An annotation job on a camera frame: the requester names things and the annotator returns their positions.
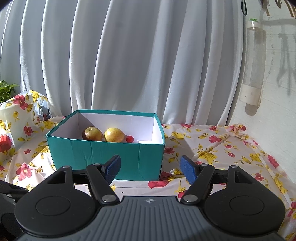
green plant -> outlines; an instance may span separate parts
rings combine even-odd
[[[0,103],[3,103],[7,100],[9,100],[12,95],[12,93],[14,93],[15,95],[15,87],[17,87],[19,85],[17,84],[12,84],[9,85],[6,83],[6,81],[4,80],[0,80]]]

floral tablecloth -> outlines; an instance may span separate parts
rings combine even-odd
[[[32,190],[55,171],[45,134],[63,117],[52,118],[50,109],[46,97],[34,91],[26,91],[0,106],[1,180]],[[160,180],[115,180],[111,187],[120,199],[124,195],[181,198],[190,186],[180,172],[182,155],[219,169],[235,164],[283,201],[286,217],[279,234],[286,240],[296,241],[296,185],[276,160],[248,136],[245,126],[174,124],[163,125],[163,129],[166,141]],[[214,184],[212,192],[225,186]],[[89,193],[85,185],[75,187]]]

box rim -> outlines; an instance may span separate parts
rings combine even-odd
[[[154,117],[156,119],[156,122],[158,124],[158,127],[161,132],[161,136],[163,139],[162,144],[154,144],[154,143],[133,143],[138,145],[164,145],[165,144],[165,134],[163,131],[163,127],[161,125],[161,122],[157,116],[156,113],[146,113],[146,112],[133,112],[133,111],[121,111],[121,110],[75,110],[71,114],[69,114],[66,118],[64,118],[60,123],[58,123],[53,129],[51,129],[45,136],[46,137],[55,137],[52,136],[52,133],[54,133],[62,124],[64,124],[70,117],[75,115],[76,113],[94,113],[94,114],[112,114],[112,115],[133,115],[133,116],[145,116],[145,117]],[[55,138],[61,138],[61,139],[67,139],[67,140],[78,140],[78,139],[70,139],[70,138],[64,138],[64,137],[55,137]]]

white wall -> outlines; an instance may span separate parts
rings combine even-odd
[[[257,18],[266,31],[262,101],[256,112],[238,97],[230,124],[243,123],[296,183],[296,19],[284,1],[281,9],[275,1],[269,2],[267,17],[258,0],[246,0],[246,19]]]

gray gripper base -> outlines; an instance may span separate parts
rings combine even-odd
[[[126,196],[115,206],[103,207],[94,221],[75,234],[46,239],[24,234],[19,241],[283,241],[276,233],[241,238],[212,227],[195,206],[175,196]]]

